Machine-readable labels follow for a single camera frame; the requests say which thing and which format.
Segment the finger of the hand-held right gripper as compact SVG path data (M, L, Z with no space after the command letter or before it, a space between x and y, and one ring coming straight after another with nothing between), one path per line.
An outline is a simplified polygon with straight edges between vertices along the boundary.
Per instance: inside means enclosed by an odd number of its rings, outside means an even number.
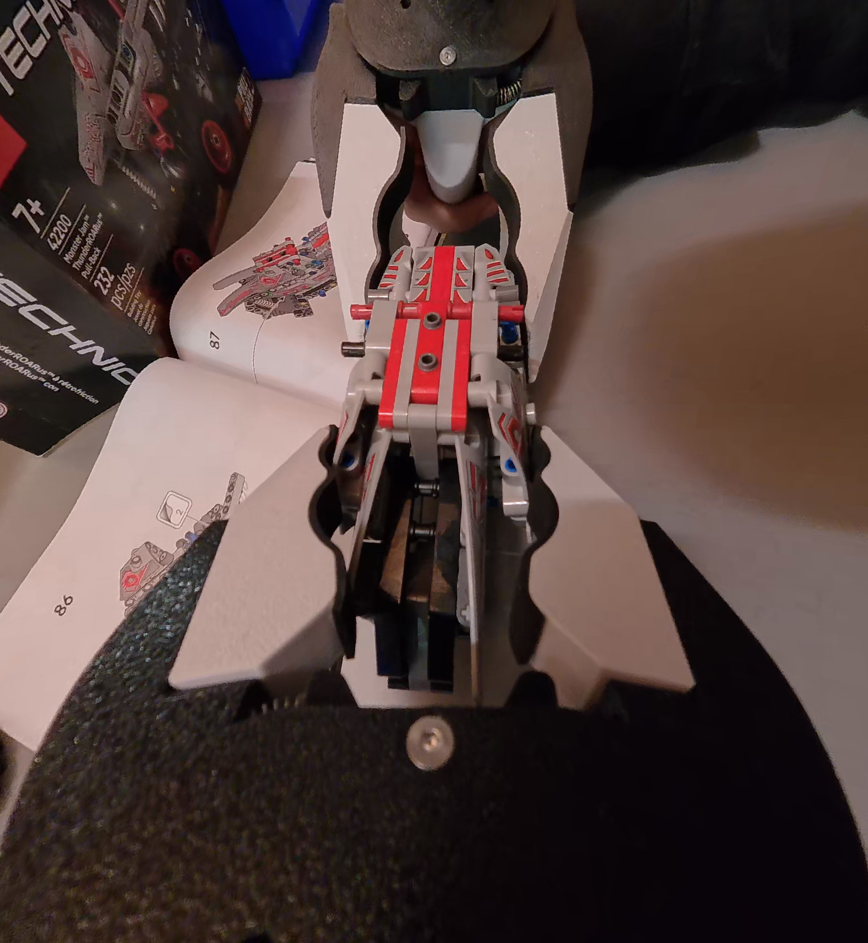
M347 340L364 336L364 324L350 315L364 304L376 281L372 274L389 250L378 234L378 206L403 159L399 132L376 104L344 105L332 211L328 218L336 281Z
M492 156L499 183L507 184L501 248L523 275L529 378L537 377L558 300L569 242L569 209L561 151L558 102L552 91L520 99L493 128Z

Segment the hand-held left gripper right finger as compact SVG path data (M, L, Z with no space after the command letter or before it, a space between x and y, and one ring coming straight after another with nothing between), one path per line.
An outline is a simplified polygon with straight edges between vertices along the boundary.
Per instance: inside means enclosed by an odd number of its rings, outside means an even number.
M639 518L553 431L541 436L558 523L530 560L530 596L545 618L531 665L558 693L600 693L611 680L689 690L694 679Z

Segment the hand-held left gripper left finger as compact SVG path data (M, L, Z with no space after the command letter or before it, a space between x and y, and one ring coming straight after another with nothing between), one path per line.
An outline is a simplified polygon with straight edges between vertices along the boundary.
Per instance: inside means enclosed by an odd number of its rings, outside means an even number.
M260 680L301 693L355 654L357 624L332 536L341 508L321 428L228 521L168 681L176 689Z

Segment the white instruction booklet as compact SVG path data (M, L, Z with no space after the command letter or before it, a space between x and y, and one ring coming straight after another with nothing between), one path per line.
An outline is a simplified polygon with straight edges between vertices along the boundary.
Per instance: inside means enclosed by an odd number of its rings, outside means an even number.
M344 395L345 338L313 162L189 279L178 360L115 411L66 521L0 613L0 730L39 747L93 654L212 522L225 520Z

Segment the grey red toy truck model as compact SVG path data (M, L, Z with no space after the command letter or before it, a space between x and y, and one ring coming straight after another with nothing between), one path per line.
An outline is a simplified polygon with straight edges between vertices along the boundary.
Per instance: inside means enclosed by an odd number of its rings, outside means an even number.
M520 288L493 245L404 245L351 316L334 455L350 598L390 689L451 692L465 638L479 704L487 511L527 527L530 506Z

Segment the person's right hand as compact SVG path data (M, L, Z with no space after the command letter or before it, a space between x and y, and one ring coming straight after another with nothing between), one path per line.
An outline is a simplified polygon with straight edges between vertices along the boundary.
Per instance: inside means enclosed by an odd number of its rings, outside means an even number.
M431 190L425 173L415 176L404 202L404 214L441 233L462 233L495 217L499 206L488 193L471 195L456 204L440 200Z

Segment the blue storage bin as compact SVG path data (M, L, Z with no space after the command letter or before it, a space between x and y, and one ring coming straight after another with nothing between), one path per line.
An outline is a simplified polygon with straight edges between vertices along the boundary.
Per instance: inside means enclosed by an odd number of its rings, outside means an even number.
M254 81L290 77L300 65L326 1L223 1Z

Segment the black toy set box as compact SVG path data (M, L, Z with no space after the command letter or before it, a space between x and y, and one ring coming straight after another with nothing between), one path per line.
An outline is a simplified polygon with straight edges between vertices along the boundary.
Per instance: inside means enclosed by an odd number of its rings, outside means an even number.
M259 104L222 2L0 1L0 441L44 454L175 355Z

